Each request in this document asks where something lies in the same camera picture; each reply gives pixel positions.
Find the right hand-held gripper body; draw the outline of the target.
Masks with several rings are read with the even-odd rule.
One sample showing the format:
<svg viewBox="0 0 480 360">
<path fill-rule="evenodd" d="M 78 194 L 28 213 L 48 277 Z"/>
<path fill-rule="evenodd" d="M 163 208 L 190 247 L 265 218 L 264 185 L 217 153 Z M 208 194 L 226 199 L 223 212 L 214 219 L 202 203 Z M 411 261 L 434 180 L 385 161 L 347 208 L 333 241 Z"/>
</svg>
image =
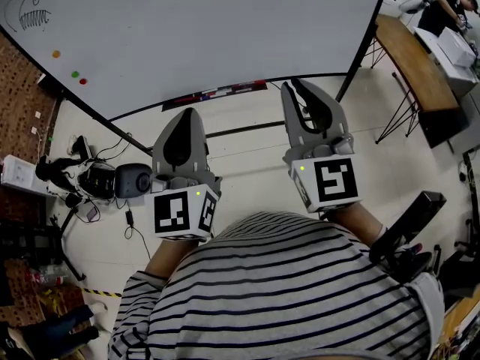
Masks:
<svg viewBox="0 0 480 360">
<path fill-rule="evenodd" d="M 283 160 L 307 212 L 327 212 L 361 200 L 351 135 L 297 145 Z"/>
</svg>

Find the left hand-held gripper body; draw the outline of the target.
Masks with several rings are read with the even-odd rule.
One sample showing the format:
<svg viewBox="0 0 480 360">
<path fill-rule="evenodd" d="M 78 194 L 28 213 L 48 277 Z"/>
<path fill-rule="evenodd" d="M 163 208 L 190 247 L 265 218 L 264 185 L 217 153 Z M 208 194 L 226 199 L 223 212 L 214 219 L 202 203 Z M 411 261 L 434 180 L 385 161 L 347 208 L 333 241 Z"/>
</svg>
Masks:
<svg viewBox="0 0 480 360">
<path fill-rule="evenodd" d="M 177 167 L 153 164 L 144 196 L 148 231 L 163 240 L 206 242 L 212 237 L 221 181 L 206 161 Z"/>
</svg>

